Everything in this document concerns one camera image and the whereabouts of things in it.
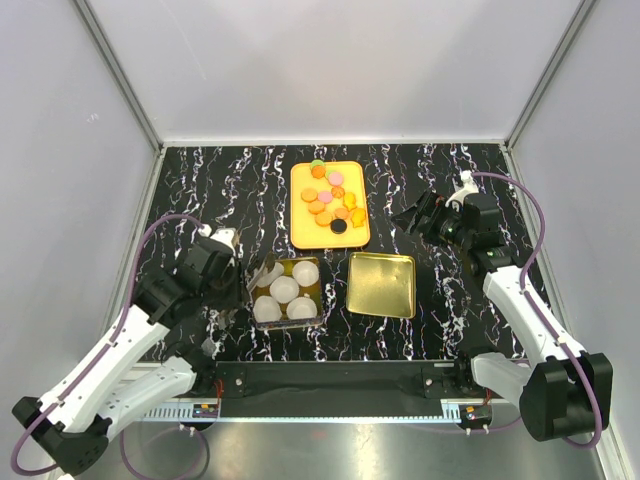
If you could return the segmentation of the metal tongs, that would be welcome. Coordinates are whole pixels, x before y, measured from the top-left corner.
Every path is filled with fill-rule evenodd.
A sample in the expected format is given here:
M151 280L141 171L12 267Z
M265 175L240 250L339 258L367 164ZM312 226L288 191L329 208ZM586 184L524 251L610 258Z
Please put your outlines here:
M258 281L273 270L275 263L275 254L273 252L269 252L263 260L261 260L260 262L255 262L253 269L247 268L246 300L248 302L251 301L252 292L257 287Z

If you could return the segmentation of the orange flower sandwich cookie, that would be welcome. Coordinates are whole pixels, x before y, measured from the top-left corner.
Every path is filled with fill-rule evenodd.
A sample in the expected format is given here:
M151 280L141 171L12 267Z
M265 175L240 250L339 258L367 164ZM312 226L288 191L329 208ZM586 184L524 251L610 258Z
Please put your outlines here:
M345 208L338 208L334 211L335 217L346 220L349 217L349 211Z

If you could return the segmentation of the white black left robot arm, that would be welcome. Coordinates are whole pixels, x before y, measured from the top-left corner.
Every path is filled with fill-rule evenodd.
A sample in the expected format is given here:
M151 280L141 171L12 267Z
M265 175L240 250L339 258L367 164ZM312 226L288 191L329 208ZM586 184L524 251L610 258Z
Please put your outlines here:
M199 228L175 266L144 274L120 317L83 360L41 397L23 397L12 413L53 460L77 476L91 468L128 425L171 398L204 396L216 382L214 362L185 343L155 370L125 387L124 376L172 329L204 309L234 313L244 303L243 271L233 228Z

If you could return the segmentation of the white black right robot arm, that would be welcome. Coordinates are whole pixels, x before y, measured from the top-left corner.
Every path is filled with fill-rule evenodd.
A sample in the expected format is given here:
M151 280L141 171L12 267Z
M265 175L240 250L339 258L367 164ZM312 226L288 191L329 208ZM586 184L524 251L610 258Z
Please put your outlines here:
M458 250L464 267L509 324L527 366L486 349L466 354L454 384L466 396L487 389L517 407L530 436L539 441L591 434L594 446L609 425L613 367L590 354L555 319L511 255L500 230L496 200L470 193L447 201L435 192L393 216L406 234Z

